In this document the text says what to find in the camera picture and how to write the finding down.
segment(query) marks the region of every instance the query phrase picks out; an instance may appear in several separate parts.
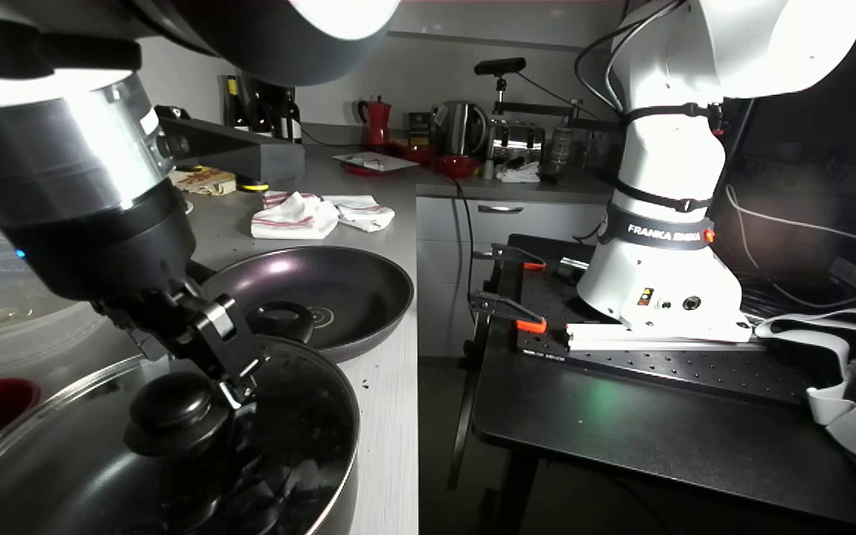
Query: stainless steel pot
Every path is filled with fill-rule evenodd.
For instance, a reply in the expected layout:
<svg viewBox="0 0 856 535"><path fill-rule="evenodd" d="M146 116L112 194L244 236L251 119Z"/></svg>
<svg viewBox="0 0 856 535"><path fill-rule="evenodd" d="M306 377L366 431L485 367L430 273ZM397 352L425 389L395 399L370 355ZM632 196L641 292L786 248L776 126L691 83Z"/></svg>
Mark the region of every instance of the stainless steel pot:
<svg viewBox="0 0 856 535"><path fill-rule="evenodd" d="M256 411L193 454L125 447L134 397L183 364L121 359L0 434L0 533L345 535L358 411L315 352L266 339Z"/></svg>

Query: black frying pan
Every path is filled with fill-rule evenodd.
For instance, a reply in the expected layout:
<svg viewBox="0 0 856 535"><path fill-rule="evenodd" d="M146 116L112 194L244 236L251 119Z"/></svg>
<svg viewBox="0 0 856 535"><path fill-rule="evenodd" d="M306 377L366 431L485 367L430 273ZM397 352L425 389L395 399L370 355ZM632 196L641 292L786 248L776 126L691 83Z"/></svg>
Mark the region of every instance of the black frying pan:
<svg viewBox="0 0 856 535"><path fill-rule="evenodd" d="M384 342L412 301L395 261L345 248L272 251L201 276L201 295L235 298L250 331L287 331L335 364Z"/></svg>

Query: black table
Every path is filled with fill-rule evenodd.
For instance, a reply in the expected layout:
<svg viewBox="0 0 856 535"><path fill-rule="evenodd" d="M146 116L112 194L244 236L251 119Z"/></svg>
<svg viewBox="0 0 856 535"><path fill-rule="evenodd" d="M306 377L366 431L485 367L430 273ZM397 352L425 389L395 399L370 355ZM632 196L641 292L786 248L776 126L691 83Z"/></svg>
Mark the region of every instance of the black table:
<svg viewBox="0 0 856 535"><path fill-rule="evenodd" d="M550 260L544 240L511 238ZM492 292L517 298L519 257ZM508 450L497 535L519 533L541 457L627 469L820 521L856 526L856 460L806 408L749 401L661 382L519 356L511 322L489 322L471 397L471 431Z"/></svg>

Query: frying pan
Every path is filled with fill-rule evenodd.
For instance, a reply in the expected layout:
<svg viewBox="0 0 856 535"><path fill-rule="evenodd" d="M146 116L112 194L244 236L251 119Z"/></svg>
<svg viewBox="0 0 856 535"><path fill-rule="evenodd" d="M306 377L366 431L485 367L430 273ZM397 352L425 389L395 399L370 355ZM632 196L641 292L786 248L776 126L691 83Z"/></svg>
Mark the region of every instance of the frying pan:
<svg viewBox="0 0 856 535"><path fill-rule="evenodd" d="M222 272L195 266L193 276L205 298L235 298L250 331L291 331L287 339L335 364L379 345L412 301L395 261L345 248L272 251Z"/></svg>

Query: dark floor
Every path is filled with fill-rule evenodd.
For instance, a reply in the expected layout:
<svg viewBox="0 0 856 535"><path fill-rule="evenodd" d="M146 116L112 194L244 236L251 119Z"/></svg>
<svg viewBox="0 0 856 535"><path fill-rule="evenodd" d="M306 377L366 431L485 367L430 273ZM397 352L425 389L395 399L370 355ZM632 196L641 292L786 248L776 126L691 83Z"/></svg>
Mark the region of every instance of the dark floor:
<svg viewBox="0 0 856 535"><path fill-rule="evenodd" d="M458 490L444 487L464 373L422 359L422 535L482 533L485 495L498 487L504 454L470 438ZM523 535L831 535L849 533L737 499L635 475L541 465Z"/></svg>

